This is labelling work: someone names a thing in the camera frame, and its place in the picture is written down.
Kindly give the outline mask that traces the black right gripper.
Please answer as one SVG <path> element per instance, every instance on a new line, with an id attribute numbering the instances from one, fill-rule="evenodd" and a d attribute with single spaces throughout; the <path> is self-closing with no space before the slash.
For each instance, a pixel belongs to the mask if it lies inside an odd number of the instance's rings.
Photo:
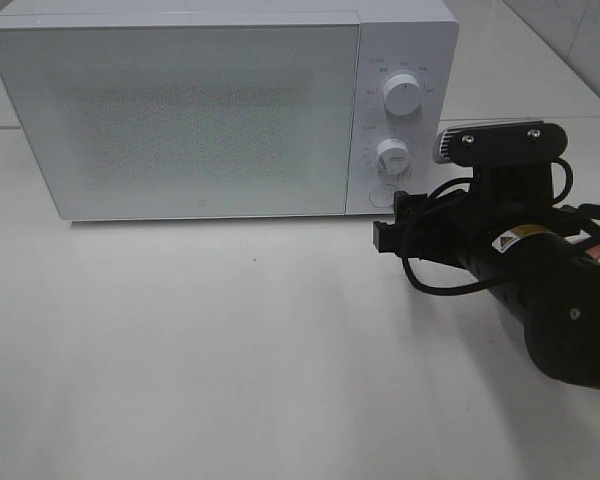
<path id="1" fill-rule="evenodd" d="M 432 198 L 396 191 L 395 220 L 411 230 L 411 258 L 447 265 L 468 265 L 482 254 L 504 254 L 520 241 L 548 234 L 546 215 L 554 202 L 552 167 L 535 164 L 475 167 L 469 188 Z M 405 226 L 374 221 L 373 245 L 381 253 L 400 255 Z"/>

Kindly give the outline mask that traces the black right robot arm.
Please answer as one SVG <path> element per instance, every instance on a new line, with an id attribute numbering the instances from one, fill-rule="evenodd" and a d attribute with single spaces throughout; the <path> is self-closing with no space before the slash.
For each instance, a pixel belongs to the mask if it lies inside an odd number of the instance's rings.
<path id="1" fill-rule="evenodd" d="M 543 374 L 600 389 L 600 205 L 566 205 L 550 164 L 477 167 L 430 194 L 399 192 L 373 242 L 423 293 L 490 292 Z"/>

